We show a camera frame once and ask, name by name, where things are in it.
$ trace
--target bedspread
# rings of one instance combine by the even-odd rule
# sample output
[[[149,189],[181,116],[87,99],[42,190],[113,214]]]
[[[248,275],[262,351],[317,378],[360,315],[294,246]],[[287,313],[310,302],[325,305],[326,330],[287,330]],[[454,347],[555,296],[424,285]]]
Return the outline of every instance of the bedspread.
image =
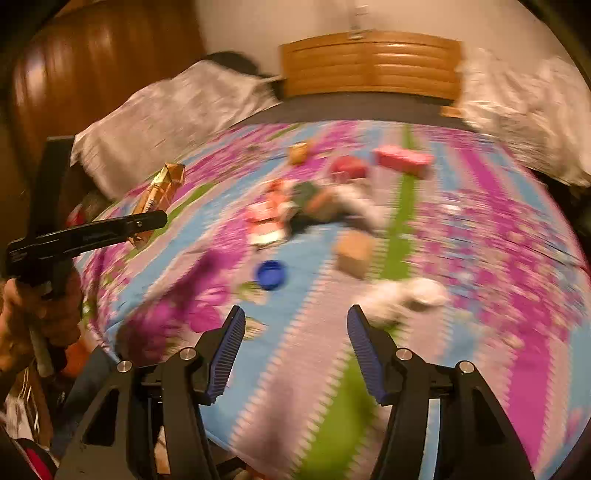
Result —
[[[286,147],[302,140],[311,157],[289,166]],[[383,143],[431,152],[432,175],[377,166]],[[186,158],[168,224],[143,251],[120,244],[78,258],[89,328],[111,355],[147,364],[194,345],[240,304],[245,341],[226,392],[202,408],[210,438],[269,478],[367,478],[389,408],[366,392],[346,333],[352,300],[369,288],[335,268],[333,245],[350,226],[312,226],[258,252],[246,240],[245,207],[262,182],[322,177],[343,153],[368,162],[374,201],[390,212],[370,280],[422,275],[450,293],[391,328],[398,346],[427,362],[473,361],[536,476],[549,478],[591,414],[587,267],[544,189],[483,135],[377,121],[230,129]],[[103,218],[128,214],[141,190]],[[254,270],[270,258],[288,277],[266,292]],[[432,401],[421,478],[433,477],[438,428]]]

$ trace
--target white wall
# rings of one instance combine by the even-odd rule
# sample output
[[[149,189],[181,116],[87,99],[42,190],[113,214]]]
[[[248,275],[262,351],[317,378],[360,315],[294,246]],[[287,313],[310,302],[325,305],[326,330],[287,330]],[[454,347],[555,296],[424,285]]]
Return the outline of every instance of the white wall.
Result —
[[[261,70],[281,73],[278,46],[348,31],[349,0],[196,0],[208,52],[242,51]],[[461,40],[469,56],[488,48],[514,68],[533,73],[542,59],[571,61],[554,34],[518,0],[357,0],[365,28]]]

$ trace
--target red object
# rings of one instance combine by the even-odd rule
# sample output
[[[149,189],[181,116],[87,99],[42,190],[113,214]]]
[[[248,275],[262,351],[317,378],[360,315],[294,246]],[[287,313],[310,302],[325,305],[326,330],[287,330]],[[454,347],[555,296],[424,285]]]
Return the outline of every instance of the red object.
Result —
[[[43,462],[43,460],[41,460],[39,458],[39,456],[37,455],[37,452],[35,452],[34,450],[32,450],[30,448],[26,448],[25,452],[27,454],[27,457],[29,458],[29,461],[31,462],[31,465],[35,469],[35,473],[37,474],[37,476],[41,480],[52,480],[53,475],[51,474],[51,472],[49,471],[49,468]]]
[[[368,176],[368,166],[360,158],[345,155],[332,162],[330,173],[337,181],[364,179]]]
[[[82,209],[82,204],[79,203],[68,215],[66,226],[83,225],[84,223],[86,223],[86,218],[84,210]]]
[[[397,145],[384,145],[374,150],[378,165],[394,170],[411,173],[424,178],[427,169],[433,163],[433,155],[406,150]]]

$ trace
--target red box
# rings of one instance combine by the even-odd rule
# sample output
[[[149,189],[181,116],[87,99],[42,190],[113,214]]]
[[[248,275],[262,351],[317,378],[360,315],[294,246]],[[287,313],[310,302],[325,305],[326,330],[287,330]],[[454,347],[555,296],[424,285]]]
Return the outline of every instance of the red box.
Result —
[[[406,150],[397,145],[383,145],[374,150],[378,165],[394,170],[411,173],[425,178],[429,166],[435,160],[433,155]]]

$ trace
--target wrapper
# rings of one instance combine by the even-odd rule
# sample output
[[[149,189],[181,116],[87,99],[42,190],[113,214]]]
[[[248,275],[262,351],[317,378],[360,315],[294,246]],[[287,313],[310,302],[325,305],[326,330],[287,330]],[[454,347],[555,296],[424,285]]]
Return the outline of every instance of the wrapper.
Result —
[[[154,177],[148,188],[139,198],[133,214],[147,213],[155,210],[168,210],[174,200],[178,188],[184,183],[184,165],[165,163],[164,167]],[[129,238],[131,244],[141,249],[147,245],[154,230],[136,233]]]

